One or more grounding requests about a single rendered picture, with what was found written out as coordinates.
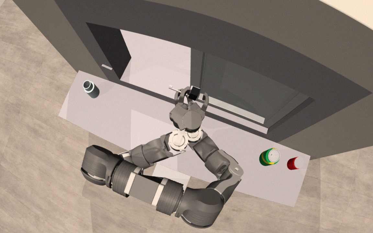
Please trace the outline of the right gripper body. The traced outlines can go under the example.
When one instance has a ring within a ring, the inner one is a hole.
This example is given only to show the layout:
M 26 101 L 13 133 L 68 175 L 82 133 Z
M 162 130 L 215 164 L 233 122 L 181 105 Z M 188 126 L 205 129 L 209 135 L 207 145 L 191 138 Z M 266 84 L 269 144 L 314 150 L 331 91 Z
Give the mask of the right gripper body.
M 188 107 L 189 111 L 196 111 L 196 112 L 198 112 L 198 110 L 201 110 L 201 107 L 196 102 L 195 103 L 192 103 L 192 102 L 188 103 L 187 107 Z M 188 133 L 188 136 L 190 138 L 196 138 L 198 136 L 198 131 L 195 132 L 195 133 L 192 133 L 192 134 Z

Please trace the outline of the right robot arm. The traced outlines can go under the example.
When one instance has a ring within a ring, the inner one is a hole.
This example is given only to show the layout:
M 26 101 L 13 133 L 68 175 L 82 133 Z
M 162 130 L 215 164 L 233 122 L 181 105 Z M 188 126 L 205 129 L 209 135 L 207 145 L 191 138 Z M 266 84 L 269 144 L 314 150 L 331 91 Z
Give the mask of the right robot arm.
M 201 127 L 196 138 L 190 138 L 188 132 L 185 134 L 188 137 L 188 146 L 218 180 L 211 182 L 206 188 L 187 187 L 184 193 L 183 184 L 164 177 L 152 205 L 156 206 L 156 211 L 169 216 L 174 212 L 175 217 L 181 216 L 191 227 L 209 228 L 242 180 L 240 177 L 244 171 L 232 156 L 216 146 Z

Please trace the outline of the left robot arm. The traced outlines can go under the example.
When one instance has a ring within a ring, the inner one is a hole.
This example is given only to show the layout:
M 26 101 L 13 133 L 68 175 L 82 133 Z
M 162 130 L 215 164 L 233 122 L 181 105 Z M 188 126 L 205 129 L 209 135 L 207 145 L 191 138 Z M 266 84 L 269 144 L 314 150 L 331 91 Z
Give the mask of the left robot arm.
M 86 148 L 81 172 L 84 178 L 93 184 L 106 185 L 127 198 L 130 196 L 129 192 L 136 174 L 143 175 L 143 170 L 153 166 L 154 163 L 186 152 L 188 137 L 185 133 L 184 144 L 175 146 L 172 142 L 172 138 L 178 132 L 175 129 L 147 144 L 141 144 L 120 154 L 113 154 L 108 149 L 91 145 Z M 173 155 L 168 142 L 173 150 L 180 152 Z

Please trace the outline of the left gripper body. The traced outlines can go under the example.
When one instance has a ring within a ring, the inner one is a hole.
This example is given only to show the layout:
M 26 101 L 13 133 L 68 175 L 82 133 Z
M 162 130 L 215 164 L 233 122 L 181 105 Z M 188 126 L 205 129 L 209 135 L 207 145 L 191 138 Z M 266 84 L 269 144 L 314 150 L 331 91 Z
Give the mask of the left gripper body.
M 184 132 L 195 133 L 199 130 L 202 117 L 196 111 L 189 111 L 188 107 L 183 105 L 176 105 L 170 112 L 170 120 L 176 128 L 180 129 L 178 134 L 172 139 L 175 146 L 181 146 L 184 144 L 185 139 L 183 138 Z

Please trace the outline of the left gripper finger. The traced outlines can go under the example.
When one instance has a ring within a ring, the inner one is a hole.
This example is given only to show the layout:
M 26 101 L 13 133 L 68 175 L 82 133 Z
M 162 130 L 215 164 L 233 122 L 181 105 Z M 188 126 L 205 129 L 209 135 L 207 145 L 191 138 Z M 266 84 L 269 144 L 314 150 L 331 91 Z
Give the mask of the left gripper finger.
M 209 96 L 208 96 L 208 93 L 205 92 L 205 94 L 203 94 L 203 98 L 202 98 L 203 101 L 205 101 L 202 105 L 202 108 L 201 110 L 198 110 L 198 113 L 201 115 L 202 117 L 202 120 L 204 119 L 205 117 L 205 111 L 206 111 L 206 108 L 209 104 Z
M 183 91 L 181 92 L 180 96 L 179 96 L 179 100 L 178 100 L 178 104 L 179 105 L 183 105 L 184 104 L 184 98 L 185 98 L 185 95 L 186 94 L 190 94 L 190 86 L 187 86 L 186 88 L 183 89 Z

